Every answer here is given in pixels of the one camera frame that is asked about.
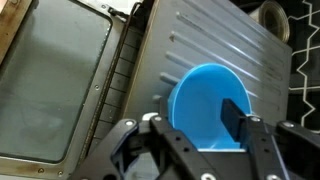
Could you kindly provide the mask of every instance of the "glass panel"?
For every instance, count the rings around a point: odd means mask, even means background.
[[[2,155],[64,157],[108,27],[69,0],[39,0],[0,71]]]

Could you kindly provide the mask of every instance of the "bolt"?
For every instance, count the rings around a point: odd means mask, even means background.
[[[251,120],[254,121],[254,122],[260,122],[261,121],[260,118],[255,117],[255,116],[251,117]]]
[[[17,4],[19,0],[10,0],[12,4]]]
[[[157,116],[157,117],[155,117],[155,118],[154,118],[154,120],[156,120],[156,121],[161,121],[161,120],[162,120],[162,118],[161,118],[161,117],[159,117],[159,116]]]
[[[201,180],[216,180],[216,178],[210,173],[204,173],[201,176]]]
[[[270,174],[267,176],[266,180],[281,180],[277,175]]]
[[[131,120],[126,121],[126,125],[127,125],[127,126],[132,126],[133,124],[134,124],[134,122],[133,122],[133,121],[131,121]]]
[[[40,169],[38,170],[38,173],[44,173],[44,169],[43,169],[43,168],[40,168]]]
[[[288,128],[292,128],[292,127],[294,126],[291,122],[288,122],[288,121],[283,122],[282,124],[283,124],[285,127],[288,127]]]

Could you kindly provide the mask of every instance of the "metal frame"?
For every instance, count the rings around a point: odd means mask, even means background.
[[[33,0],[8,0],[0,11],[0,65]]]
[[[120,11],[122,9],[121,7],[115,7],[114,2],[116,2],[117,0],[113,0],[113,1],[111,0],[108,2],[108,4],[104,0],[77,0],[77,1],[81,2],[82,4],[84,4],[86,6],[89,6],[90,8],[92,8],[92,9],[96,10],[97,12],[100,12],[104,15],[109,15],[108,10],[110,8],[114,8],[114,9],[120,10]],[[124,13],[129,14],[130,11],[131,11],[131,9],[128,8],[128,11],[124,12]]]
[[[84,102],[78,123],[74,130],[72,140],[64,159],[57,164],[0,157],[0,174],[12,176],[25,176],[41,179],[67,179],[77,166],[84,144],[87,144],[87,133],[91,131],[92,119],[101,96],[101,88],[105,82],[105,74],[116,52],[123,23],[113,17],[106,17],[110,21],[109,34],[106,35],[105,47],[102,47],[100,62]]]
[[[89,133],[87,135],[86,144],[84,145],[85,147],[83,148],[83,151],[81,153],[81,156],[80,156],[80,159],[79,159],[79,163],[81,163],[84,160],[84,158],[86,157],[86,154],[87,154],[87,152],[89,150],[88,145],[93,139],[93,135],[94,135],[94,131],[93,130],[96,129],[96,127],[97,127],[97,123],[98,123],[98,120],[99,120],[99,118],[101,116],[101,113],[102,113],[102,110],[103,110],[103,106],[104,106],[103,102],[106,100],[107,94],[108,94],[109,89],[111,87],[111,83],[112,83],[112,80],[113,80],[113,77],[114,77],[114,73],[116,71],[116,67],[117,67],[117,64],[118,64],[118,61],[119,61],[119,58],[120,58],[120,55],[121,55],[121,51],[122,51],[123,45],[125,43],[128,31],[129,31],[130,23],[131,23],[131,20],[133,19],[133,14],[134,14],[135,10],[137,9],[137,7],[140,4],[141,3],[135,3],[133,9],[131,10],[130,16],[128,16],[127,22],[125,23],[125,25],[124,25],[124,27],[123,27],[123,29],[121,31],[121,35],[119,37],[119,41],[118,41],[117,46],[115,48],[112,61],[111,61],[110,65],[109,65],[109,70],[108,70],[107,76],[105,78],[105,82],[104,82],[103,88],[101,88],[101,96],[99,98],[99,103],[98,103],[97,107],[95,108],[93,122],[92,122],[92,124],[90,126],[90,131],[89,131]]]

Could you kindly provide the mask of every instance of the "blue plastic bowl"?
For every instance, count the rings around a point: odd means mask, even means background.
[[[239,149],[223,125],[222,100],[232,99],[245,113],[251,105],[241,80],[225,66],[203,64],[191,69],[171,92],[169,122],[197,149]]]

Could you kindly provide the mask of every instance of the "ribbed metal panel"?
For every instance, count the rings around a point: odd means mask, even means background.
[[[270,123],[285,119],[291,49],[226,0],[155,2],[124,117],[158,111],[192,67],[214,62],[232,69],[247,88],[254,113]]]

